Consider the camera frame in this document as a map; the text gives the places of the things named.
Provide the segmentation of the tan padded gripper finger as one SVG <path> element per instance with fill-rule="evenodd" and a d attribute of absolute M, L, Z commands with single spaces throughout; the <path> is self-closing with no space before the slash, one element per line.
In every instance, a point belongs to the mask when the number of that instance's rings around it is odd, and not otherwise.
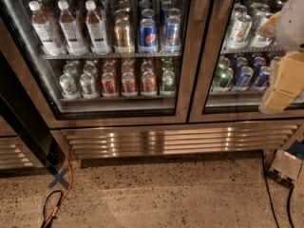
<path fill-rule="evenodd" d="M 304 54 L 297 51 L 273 59 L 269 82 L 258 110 L 264 114 L 281 113 L 304 89 Z"/>

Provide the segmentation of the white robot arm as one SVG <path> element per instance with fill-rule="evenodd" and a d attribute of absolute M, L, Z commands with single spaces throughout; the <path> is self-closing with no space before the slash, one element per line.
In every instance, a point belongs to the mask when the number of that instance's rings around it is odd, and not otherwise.
<path fill-rule="evenodd" d="M 264 114 L 281 113 L 304 89 L 304 0 L 288 0 L 258 30 L 263 37 L 275 37 L 286 51 L 271 62 L 270 85 L 258 110 Z"/>

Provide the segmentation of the robot base corner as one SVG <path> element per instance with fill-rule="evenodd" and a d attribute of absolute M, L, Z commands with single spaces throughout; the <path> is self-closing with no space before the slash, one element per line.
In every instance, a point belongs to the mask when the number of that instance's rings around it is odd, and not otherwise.
<path fill-rule="evenodd" d="M 267 175 L 278 183 L 294 186 L 304 161 L 304 144 L 295 141 L 287 150 L 277 150 Z"/>

